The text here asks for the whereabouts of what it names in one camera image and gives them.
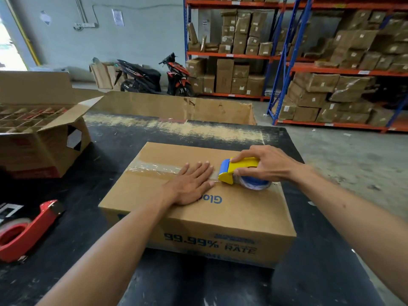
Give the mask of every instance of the worn table surface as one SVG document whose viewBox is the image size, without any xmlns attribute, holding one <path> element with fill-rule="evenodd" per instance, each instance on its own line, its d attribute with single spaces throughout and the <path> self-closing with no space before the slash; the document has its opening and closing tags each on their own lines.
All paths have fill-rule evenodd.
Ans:
<svg viewBox="0 0 408 306">
<path fill-rule="evenodd" d="M 2 180 L 1 201 L 65 208 L 24 264 L 0 265 L 0 305 L 34 305 L 107 230 L 98 204 L 146 142 L 242 150 L 270 144 L 302 158 L 286 129 L 87 114 L 91 144 L 56 180 Z M 120 305 L 383 305 L 356 255 L 316 207 L 282 183 L 297 238 L 270 270 L 146 249 Z"/>
</svg>

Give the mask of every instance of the person's left hand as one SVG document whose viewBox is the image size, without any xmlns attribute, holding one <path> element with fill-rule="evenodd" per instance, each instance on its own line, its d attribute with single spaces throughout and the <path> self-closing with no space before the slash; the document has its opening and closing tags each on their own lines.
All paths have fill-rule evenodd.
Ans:
<svg viewBox="0 0 408 306">
<path fill-rule="evenodd" d="M 208 180 L 213 170 L 214 167 L 208 161 L 204 164 L 198 162 L 191 167 L 187 163 L 172 180 L 162 186 L 163 193 L 170 196 L 171 203 L 193 203 L 214 186 L 215 182 Z"/>
</svg>

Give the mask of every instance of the hand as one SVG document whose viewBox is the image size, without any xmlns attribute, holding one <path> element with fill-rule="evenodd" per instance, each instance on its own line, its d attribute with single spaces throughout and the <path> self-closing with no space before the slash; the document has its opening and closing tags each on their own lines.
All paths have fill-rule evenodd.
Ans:
<svg viewBox="0 0 408 306">
<path fill-rule="evenodd" d="M 204 164 L 198 162 L 192 167 L 187 163 L 172 180 L 163 185 L 163 192 L 170 195 L 171 203 L 193 203 L 214 186 L 215 182 L 208 180 L 213 170 L 208 161 Z"/>
<path fill-rule="evenodd" d="M 238 162 L 249 157 L 259 159 L 258 167 L 235 169 L 235 175 L 251 176 L 268 181 L 290 180 L 293 172 L 304 166 L 304 164 L 289 157 L 281 149 L 270 145 L 253 145 L 249 150 L 242 150 L 239 155 L 231 159 L 231 162 Z"/>
</svg>

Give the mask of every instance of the forearm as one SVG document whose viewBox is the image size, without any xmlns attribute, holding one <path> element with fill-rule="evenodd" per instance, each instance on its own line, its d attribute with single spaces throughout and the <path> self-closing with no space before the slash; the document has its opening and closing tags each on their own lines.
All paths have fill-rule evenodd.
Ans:
<svg viewBox="0 0 408 306">
<path fill-rule="evenodd" d="M 38 305 L 117 305 L 168 200 L 158 196 L 115 224 Z"/>
<path fill-rule="evenodd" d="M 308 166 L 292 180 L 385 285 L 408 302 L 408 224 Z"/>
</svg>

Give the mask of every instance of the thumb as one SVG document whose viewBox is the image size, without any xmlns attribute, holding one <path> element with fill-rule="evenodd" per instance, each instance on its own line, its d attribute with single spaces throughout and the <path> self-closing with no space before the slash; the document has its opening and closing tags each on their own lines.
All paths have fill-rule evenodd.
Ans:
<svg viewBox="0 0 408 306">
<path fill-rule="evenodd" d="M 240 167 L 234 170 L 234 174 L 237 176 L 250 176 L 259 178 L 259 170 L 255 167 Z"/>
</svg>

